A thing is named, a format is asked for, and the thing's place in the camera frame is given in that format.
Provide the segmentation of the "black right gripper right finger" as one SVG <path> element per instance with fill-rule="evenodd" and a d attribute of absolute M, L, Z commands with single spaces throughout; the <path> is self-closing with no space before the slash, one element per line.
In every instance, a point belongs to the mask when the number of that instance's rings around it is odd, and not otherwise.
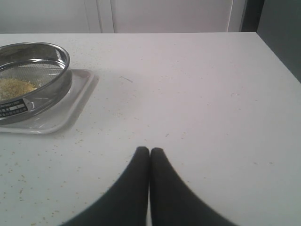
<path fill-rule="evenodd" d="M 182 181 L 163 149 L 150 153 L 150 211 L 154 226 L 233 226 Z"/>

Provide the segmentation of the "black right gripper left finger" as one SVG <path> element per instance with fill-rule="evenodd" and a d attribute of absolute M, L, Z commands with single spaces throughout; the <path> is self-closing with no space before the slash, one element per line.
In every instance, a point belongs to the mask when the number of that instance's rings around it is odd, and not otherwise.
<path fill-rule="evenodd" d="M 145 226 L 148 208 L 150 152 L 138 147 L 114 185 L 64 226 Z"/>

